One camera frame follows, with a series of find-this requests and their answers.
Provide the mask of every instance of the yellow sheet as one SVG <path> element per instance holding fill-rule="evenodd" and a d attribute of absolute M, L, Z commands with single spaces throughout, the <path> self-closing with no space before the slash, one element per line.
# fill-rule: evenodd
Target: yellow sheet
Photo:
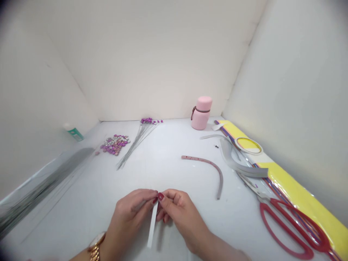
<path fill-rule="evenodd" d="M 220 120 L 225 123 L 224 129 L 233 137 L 247 137 L 240 129 L 227 120 Z M 256 146 L 245 140 L 240 140 L 240 145 L 245 149 L 256 148 Z M 269 157 L 256 156 L 253 160 L 268 158 L 267 162 L 255 162 L 260 167 L 269 169 L 269 178 L 278 184 L 278 188 L 283 191 L 287 198 L 298 207 L 303 213 L 309 216 L 325 231 L 328 236 L 332 249 L 342 260 L 348 260 L 348 229 L 328 211 L 314 196 L 302 187 L 292 176 L 283 170 L 278 164 Z"/>

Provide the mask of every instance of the brown strap on bottle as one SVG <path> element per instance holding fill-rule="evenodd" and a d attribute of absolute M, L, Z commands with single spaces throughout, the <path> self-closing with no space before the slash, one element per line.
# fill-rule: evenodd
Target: brown strap on bottle
<path fill-rule="evenodd" d="M 208 110 L 208 111 L 201 111 L 201 110 L 197 109 L 196 106 L 195 106 L 195 107 L 193 107 L 193 109 L 192 109 L 191 120 L 192 120 L 193 113 L 195 112 L 195 110 L 196 110 L 196 111 L 199 111 L 199 112 L 203 112 L 203 113 L 205 113 L 205 112 L 210 112 L 210 110 Z"/>

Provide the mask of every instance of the white paper strip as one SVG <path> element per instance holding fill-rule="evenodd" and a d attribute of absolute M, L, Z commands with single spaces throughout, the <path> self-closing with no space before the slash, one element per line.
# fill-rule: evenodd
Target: white paper strip
<path fill-rule="evenodd" d="M 152 247 L 152 239 L 153 239 L 153 232 L 155 231 L 157 208 L 158 208 L 158 201 L 156 202 L 156 204 L 153 206 L 153 209 L 152 209 L 152 218 L 151 218 L 151 225 L 150 225 L 150 232 L 149 232 L 149 239 L 148 239 L 148 248 Z"/>

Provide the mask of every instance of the white wall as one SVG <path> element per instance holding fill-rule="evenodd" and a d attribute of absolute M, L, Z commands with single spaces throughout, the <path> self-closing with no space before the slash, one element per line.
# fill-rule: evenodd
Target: white wall
<path fill-rule="evenodd" d="M 97 124 L 77 83 L 26 4 L 6 10 L 0 33 L 0 199 L 70 148 L 62 129 Z"/>
<path fill-rule="evenodd" d="M 348 226 L 348 2 L 270 2 L 223 116 Z"/>
<path fill-rule="evenodd" d="M 267 0 L 37 0 L 100 120 L 220 116 Z"/>

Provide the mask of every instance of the red fingernail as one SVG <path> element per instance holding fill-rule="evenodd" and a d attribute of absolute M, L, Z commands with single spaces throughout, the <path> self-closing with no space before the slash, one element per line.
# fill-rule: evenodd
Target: red fingernail
<path fill-rule="evenodd" d="M 160 192 L 160 193 L 158 193 L 158 199 L 160 200 L 160 201 L 162 201 L 162 199 L 164 198 L 164 195 Z"/>

